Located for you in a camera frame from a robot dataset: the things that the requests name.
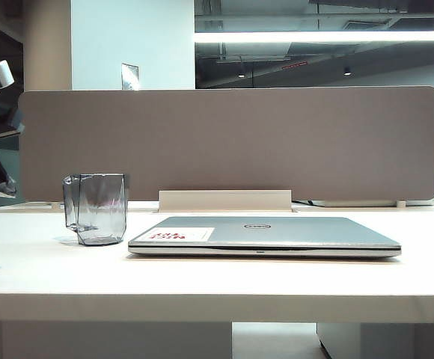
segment gray fabric panel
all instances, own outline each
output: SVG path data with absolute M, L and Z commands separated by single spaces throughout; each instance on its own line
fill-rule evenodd
M 169 189 L 292 189 L 294 199 L 434 196 L 434 88 L 27 92 L 22 188 L 61 200 L 73 173 Z

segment ceiling light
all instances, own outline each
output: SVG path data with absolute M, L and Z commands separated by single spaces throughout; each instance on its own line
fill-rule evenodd
M 434 31 L 199 32 L 195 43 L 366 43 L 434 41 Z

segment silver laptop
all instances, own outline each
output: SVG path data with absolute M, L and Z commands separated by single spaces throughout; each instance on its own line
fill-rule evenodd
M 399 243 L 348 218 L 170 217 L 129 242 L 146 255 L 393 257 Z

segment wall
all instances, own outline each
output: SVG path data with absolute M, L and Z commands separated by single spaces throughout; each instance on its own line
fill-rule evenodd
M 73 90 L 121 89 L 120 64 L 142 89 L 195 88 L 193 0 L 72 0 Z
M 24 89 L 70 90 L 70 0 L 25 0 Z
M 414 67 L 409 70 L 380 73 L 374 76 L 353 77 L 330 82 L 325 86 L 358 86 L 358 85 L 432 85 L 434 86 L 434 64 Z

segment white desk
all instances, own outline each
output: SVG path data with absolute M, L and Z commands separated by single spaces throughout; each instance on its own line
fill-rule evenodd
M 126 242 L 167 217 L 155 203 L 133 203 L 123 243 L 98 248 L 77 244 L 62 210 L 5 207 L 0 321 L 434 322 L 434 207 L 297 209 L 286 215 L 348 217 L 400 242 L 403 253 L 381 261 L 143 258 Z

